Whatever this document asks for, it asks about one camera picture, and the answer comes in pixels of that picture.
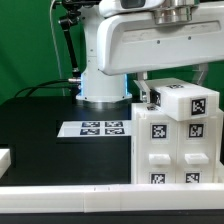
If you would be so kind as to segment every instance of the white cube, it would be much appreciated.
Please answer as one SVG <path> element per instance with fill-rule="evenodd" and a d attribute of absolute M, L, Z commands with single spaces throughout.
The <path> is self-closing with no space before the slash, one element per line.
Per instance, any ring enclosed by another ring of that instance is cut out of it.
<path fill-rule="evenodd" d="M 147 104 L 132 104 L 132 121 L 132 183 L 174 183 L 177 122 Z"/>
<path fill-rule="evenodd" d="M 179 79 L 148 80 L 151 102 L 176 121 L 215 116 L 219 92 Z"/>

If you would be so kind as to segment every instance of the black-and-white pattern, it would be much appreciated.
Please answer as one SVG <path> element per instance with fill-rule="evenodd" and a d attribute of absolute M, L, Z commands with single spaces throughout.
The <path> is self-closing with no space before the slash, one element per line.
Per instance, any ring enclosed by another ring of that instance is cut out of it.
<path fill-rule="evenodd" d="M 123 122 L 122 121 L 107 121 L 105 122 L 105 127 L 123 127 Z"/>
<path fill-rule="evenodd" d="M 182 85 L 169 85 L 169 86 L 167 86 L 167 87 L 169 87 L 169 88 L 171 88 L 171 89 L 184 88 Z"/>
<path fill-rule="evenodd" d="M 105 135 L 124 135 L 124 129 L 123 128 L 106 128 L 105 129 Z"/>
<path fill-rule="evenodd" d="M 165 173 L 151 173 L 151 184 L 165 184 L 166 174 Z"/>
<path fill-rule="evenodd" d="M 156 106 L 161 106 L 161 94 L 155 90 L 150 92 L 151 103 L 154 103 Z"/>
<path fill-rule="evenodd" d="M 203 137 L 204 137 L 204 124 L 189 125 L 189 138 L 203 138 Z"/>
<path fill-rule="evenodd" d="M 83 128 L 96 128 L 100 127 L 100 122 L 98 121 L 87 121 L 87 122 L 82 122 L 82 127 Z"/>
<path fill-rule="evenodd" d="M 91 128 L 91 129 L 81 129 L 80 135 L 99 135 L 100 129 Z"/>
<path fill-rule="evenodd" d="M 206 98 L 195 99 L 191 101 L 191 115 L 206 114 Z"/>
<path fill-rule="evenodd" d="M 152 139 L 167 138 L 167 124 L 152 124 L 151 128 Z"/>
<path fill-rule="evenodd" d="M 151 111 L 158 110 L 155 106 L 148 106 L 147 109 L 148 110 L 151 110 Z"/>
<path fill-rule="evenodd" d="M 186 173 L 186 183 L 200 183 L 200 173 Z"/>

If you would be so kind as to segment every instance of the white block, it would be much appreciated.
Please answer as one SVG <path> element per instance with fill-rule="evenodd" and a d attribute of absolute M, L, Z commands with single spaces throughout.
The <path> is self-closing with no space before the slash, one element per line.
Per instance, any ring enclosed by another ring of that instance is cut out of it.
<path fill-rule="evenodd" d="M 149 154 L 149 163 L 151 165 L 170 165 L 171 159 L 168 154 Z"/>
<path fill-rule="evenodd" d="M 182 80 L 148 80 L 151 101 L 176 121 L 216 116 L 219 92 Z"/>
<path fill-rule="evenodd" d="M 0 213 L 83 212 L 85 187 L 1 187 Z"/>
<path fill-rule="evenodd" d="M 147 107 L 132 104 L 132 183 L 174 183 L 177 122 Z"/>
<path fill-rule="evenodd" d="M 9 149 L 0 149 L 0 178 L 11 165 L 11 157 Z"/>
<path fill-rule="evenodd" d="M 209 163 L 209 158 L 204 153 L 185 154 L 185 160 L 189 165 L 201 165 Z"/>
<path fill-rule="evenodd" d="M 121 211 L 224 208 L 224 184 L 122 185 Z"/>
<path fill-rule="evenodd" d="M 214 182 L 218 117 L 179 122 L 177 183 Z"/>
<path fill-rule="evenodd" d="M 120 211 L 119 185 L 92 186 L 84 195 L 84 212 Z"/>

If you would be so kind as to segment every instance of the white panel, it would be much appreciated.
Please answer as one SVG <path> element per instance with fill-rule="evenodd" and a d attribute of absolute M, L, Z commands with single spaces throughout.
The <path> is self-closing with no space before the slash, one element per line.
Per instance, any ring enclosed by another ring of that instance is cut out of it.
<path fill-rule="evenodd" d="M 119 185 L 92 186 L 85 192 L 85 212 L 120 211 Z"/>
<path fill-rule="evenodd" d="M 177 151 L 177 183 L 212 183 L 216 166 L 217 117 L 207 117 L 179 123 Z M 206 155 L 207 163 L 200 159 L 186 160 L 187 155 Z"/>
<path fill-rule="evenodd" d="M 224 184 L 121 186 L 121 211 L 224 208 Z"/>
<path fill-rule="evenodd" d="M 121 14 L 99 26 L 98 67 L 117 75 L 223 60 L 223 40 L 223 1 L 201 3 L 186 24 L 155 25 L 150 12 Z"/>
<path fill-rule="evenodd" d="M 0 213 L 83 212 L 84 186 L 1 187 Z"/>
<path fill-rule="evenodd" d="M 219 92 L 182 80 L 168 78 L 146 81 L 151 100 L 177 121 L 216 115 Z"/>
<path fill-rule="evenodd" d="M 0 214 L 181 209 L 224 209 L 224 184 L 1 187 L 0 191 Z"/>
<path fill-rule="evenodd" d="M 136 165 L 132 166 L 132 176 L 136 179 L 132 183 L 174 183 L 177 122 L 156 108 L 149 110 L 147 104 L 132 104 L 132 107 L 135 129 L 132 139 L 136 139 L 132 150 L 132 161 L 136 161 Z M 163 161 L 149 159 L 158 154 L 168 157 L 168 161 L 167 158 Z"/>

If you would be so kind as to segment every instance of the white foam block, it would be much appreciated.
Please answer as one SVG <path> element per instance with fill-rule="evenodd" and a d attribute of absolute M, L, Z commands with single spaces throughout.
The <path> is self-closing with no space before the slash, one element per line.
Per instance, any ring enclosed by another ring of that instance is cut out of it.
<path fill-rule="evenodd" d="M 2 187 L 0 213 L 83 212 L 85 186 Z"/>
<path fill-rule="evenodd" d="M 219 107 L 219 92 L 179 79 L 146 81 L 151 101 L 176 121 L 215 116 Z"/>
<path fill-rule="evenodd" d="M 0 149 L 0 178 L 11 165 L 11 157 L 9 149 Z"/>
<path fill-rule="evenodd" d="M 185 154 L 185 160 L 189 165 L 201 165 L 209 163 L 209 158 L 204 153 Z"/>
<path fill-rule="evenodd" d="M 132 104 L 132 183 L 174 183 L 177 122 L 147 107 Z"/>
<path fill-rule="evenodd" d="M 179 122 L 177 183 L 212 183 L 214 181 L 217 121 L 218 116 L 213 116 Z"/>

